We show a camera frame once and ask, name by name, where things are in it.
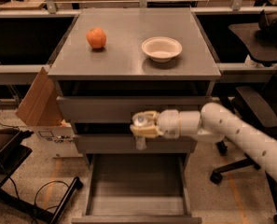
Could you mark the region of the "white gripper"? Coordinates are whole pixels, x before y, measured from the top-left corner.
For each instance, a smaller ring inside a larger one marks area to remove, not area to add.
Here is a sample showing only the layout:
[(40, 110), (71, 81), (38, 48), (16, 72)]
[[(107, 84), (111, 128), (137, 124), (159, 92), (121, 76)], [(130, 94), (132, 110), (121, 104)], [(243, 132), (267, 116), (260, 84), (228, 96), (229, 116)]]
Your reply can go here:
[(177, 110), (164, 110), (161, 113), (150, 110), (136, 113), (132, 120), (138, 122), (149, 122), (157, 119), (157, 126), (135, 126), (130, 129), (134, 136), (145, 138), (156, 138), (163, 136), (167, 139), (176, 139), (179, 137), (179, 112)]

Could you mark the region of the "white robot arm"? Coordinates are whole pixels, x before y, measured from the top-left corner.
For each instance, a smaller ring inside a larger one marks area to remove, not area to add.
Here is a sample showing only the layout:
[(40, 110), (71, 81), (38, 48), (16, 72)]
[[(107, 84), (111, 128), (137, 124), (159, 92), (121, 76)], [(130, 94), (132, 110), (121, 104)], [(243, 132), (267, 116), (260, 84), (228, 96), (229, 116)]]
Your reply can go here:
[(147, 138), (190, 137), (217, 143), (227, 138), (277, 181), (277, 140), (244, 122), (224, 106), (208, 103), (200, 111), (139, 112), (130, 125), (137, 147), (145, 148)]

